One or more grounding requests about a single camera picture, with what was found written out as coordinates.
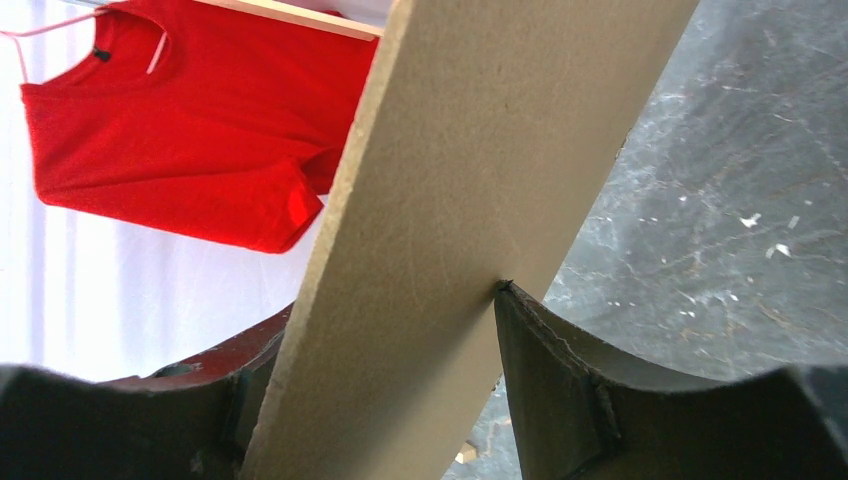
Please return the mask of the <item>brown cardboard backing board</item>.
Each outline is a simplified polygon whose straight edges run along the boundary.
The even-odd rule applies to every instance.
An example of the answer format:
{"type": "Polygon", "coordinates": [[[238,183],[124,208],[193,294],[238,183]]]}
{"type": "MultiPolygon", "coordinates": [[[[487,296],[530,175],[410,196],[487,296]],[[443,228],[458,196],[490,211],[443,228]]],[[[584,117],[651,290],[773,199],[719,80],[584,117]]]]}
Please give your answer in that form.
{"type": "Polygon", "coordinates": [[[439,479],[501,372],[496,284],[543,296],[693,1],[398,1],[241,475],[439,479]]]}

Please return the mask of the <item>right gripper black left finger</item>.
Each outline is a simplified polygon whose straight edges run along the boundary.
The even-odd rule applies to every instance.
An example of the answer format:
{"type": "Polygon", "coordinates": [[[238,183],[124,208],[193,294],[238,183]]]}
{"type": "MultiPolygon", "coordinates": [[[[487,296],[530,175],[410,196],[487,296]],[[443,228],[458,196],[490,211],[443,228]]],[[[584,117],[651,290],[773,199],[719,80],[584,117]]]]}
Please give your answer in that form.
{"type": "Polygon", "coordinates": [[[236,478],[290,314],[147,377],[2,366],[2,478],[236,478]]]}

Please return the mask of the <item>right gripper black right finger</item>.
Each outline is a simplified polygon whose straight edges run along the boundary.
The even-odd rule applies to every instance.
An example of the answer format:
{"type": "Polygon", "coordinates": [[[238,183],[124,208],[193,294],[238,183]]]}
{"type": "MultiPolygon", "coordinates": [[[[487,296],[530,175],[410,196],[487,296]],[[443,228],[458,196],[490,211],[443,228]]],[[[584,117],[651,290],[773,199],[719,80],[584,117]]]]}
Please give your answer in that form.
{"type": "Polygon", "coordinates": [[[847,369],[790,364],[735,381],[616,348],[510,281],[497,337],[526,479],[843,479],[847,369]]]}

